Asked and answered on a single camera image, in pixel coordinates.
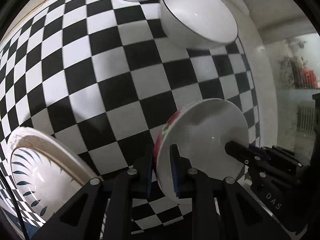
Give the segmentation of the white bowl red flowers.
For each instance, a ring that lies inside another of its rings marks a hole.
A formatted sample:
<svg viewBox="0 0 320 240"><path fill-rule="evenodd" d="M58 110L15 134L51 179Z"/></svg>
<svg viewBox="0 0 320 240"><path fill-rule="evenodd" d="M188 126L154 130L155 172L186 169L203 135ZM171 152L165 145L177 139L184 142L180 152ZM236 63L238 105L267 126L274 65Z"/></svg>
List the white bowl red flowers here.
<svg viewBox="0 0 320 240"><path fill-rule="evenodd" d="M179 205L190 199L178 199L170 167L170 146L177 145L180 156L209 177L222 180L240 176L243 164L225 152L225 144L235 141L249 145L248 124L240 109L223 99L206 99L177 111L159 133L153 150L156 178L160 189Z"/></svg>

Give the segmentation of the plain white bowl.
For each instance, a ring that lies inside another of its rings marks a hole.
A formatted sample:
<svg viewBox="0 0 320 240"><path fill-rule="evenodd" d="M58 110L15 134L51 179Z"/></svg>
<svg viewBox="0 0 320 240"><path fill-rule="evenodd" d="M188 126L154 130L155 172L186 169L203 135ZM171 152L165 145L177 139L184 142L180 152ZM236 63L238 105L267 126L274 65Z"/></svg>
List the plain white bowl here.
<svg viewBox="0 0 320 240"><path fill-rule="evenodd" d="M221 0L160 0L164 33L185 49L206 50L233 43L239 28Z"/></svg>

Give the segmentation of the checkered black white mat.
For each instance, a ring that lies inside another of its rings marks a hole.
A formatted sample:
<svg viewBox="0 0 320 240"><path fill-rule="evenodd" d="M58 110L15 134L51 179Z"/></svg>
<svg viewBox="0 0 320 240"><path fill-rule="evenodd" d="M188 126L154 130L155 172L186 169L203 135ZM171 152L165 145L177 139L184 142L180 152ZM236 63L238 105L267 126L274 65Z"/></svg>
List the checkered black white mat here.
<svg viewBox="0 0 320 240"><path fill-rule="evenodd" d="M237 105L250 142L259 144L243 41L177 48L163 33L158 5L52 0L1 42L1 171L33 228L49 209L44 200L27 201L34 190L24 175L36 155L7 153L19 127L54 137L104 178L131 166L178 109L201 99Z"/></svg>

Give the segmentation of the white plate blue leaves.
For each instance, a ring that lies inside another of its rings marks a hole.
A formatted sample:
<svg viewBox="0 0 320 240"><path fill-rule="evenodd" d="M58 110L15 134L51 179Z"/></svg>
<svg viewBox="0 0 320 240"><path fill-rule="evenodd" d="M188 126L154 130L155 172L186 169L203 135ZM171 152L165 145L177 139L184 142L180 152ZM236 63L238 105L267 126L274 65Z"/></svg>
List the white plate blue leaves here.
<svg viewBox="0 0 320 240"><path fill-rule="evenodd" d="M30 127L18 127L9 135L5 156L14 186L44 222L97 176L67 146Z"/></svg>

